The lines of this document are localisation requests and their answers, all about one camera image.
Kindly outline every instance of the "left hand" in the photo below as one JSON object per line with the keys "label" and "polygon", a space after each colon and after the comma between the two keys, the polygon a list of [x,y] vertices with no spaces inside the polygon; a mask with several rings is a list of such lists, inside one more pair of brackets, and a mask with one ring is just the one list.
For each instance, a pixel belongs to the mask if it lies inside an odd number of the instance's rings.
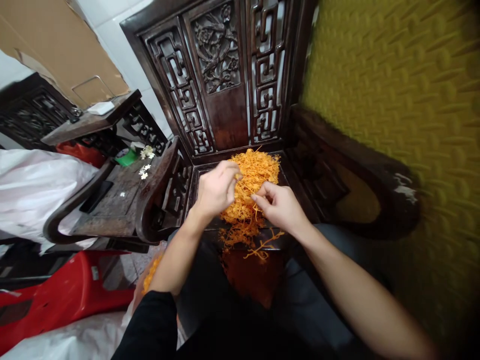
{"label": "left hand", "polygon": [[241,179],[239,166],[226,160],[200,176],[198,196],[192,210],[202,216],[205,226],[235,201],[235,184]]}

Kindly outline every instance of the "hand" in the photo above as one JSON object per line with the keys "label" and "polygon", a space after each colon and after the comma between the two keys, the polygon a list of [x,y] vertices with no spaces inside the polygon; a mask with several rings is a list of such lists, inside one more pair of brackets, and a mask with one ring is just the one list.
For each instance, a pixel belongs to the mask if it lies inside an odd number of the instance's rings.
{"label": "hand", "polygon": [[295,238],[300,230],[311,225],[294,192],[288,186],[278,186],[266,181],[251,198],[273,225],[292,234]]}
{"label": "hand", "polygon": [[226,160],[200,176],[198,195],[192,210],[206,222],[205,226],[234,202],[235,184],[241,178],[239,166]]}

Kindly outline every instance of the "cardboard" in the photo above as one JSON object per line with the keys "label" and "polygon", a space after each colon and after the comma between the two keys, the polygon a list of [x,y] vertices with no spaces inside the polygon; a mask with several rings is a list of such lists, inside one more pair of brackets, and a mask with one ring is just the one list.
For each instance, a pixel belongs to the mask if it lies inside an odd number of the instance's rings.
{"label": "cardboard", "polygon": [[1,0],[0,49],[81,109],[129,92],[95,33],[65,0]]}

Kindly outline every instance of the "red object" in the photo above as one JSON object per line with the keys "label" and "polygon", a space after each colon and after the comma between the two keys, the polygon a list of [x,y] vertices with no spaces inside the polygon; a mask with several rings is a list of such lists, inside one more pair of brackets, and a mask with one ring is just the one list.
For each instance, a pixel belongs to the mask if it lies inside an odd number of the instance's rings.
{"label": "red object", "polygon": [[78,143],[72,145],[71,141],[61,142],[55,148],[56,152],[59,154],[71,155],[99,169],[106,160],[105,156],[103,156],[96,148],[85,147]]}
{"label": "red object", "polygon": [[21,296],[0,293],[0,307],[32,300],[26,316],[0,326],[0,356],[25,338],[91,315],[126,309],[135,289],[105,290],[99,267],[100,258],[123,254],[128,252],[81,251],[44,283],[15,290]]}

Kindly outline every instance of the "yellow textured wall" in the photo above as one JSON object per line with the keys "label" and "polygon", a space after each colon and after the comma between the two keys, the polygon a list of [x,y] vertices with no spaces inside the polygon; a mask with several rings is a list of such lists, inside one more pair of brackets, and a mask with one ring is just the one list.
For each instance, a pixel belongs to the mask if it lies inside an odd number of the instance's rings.
{"label": "yellow textured wall", "polygon": [[[407,164],[421,220],[378,246],[395,295],[451,344],[480,284],[480,27],[475,1],[325,0],[302,103]],[[358,211],[364,206],[360,201]]]}

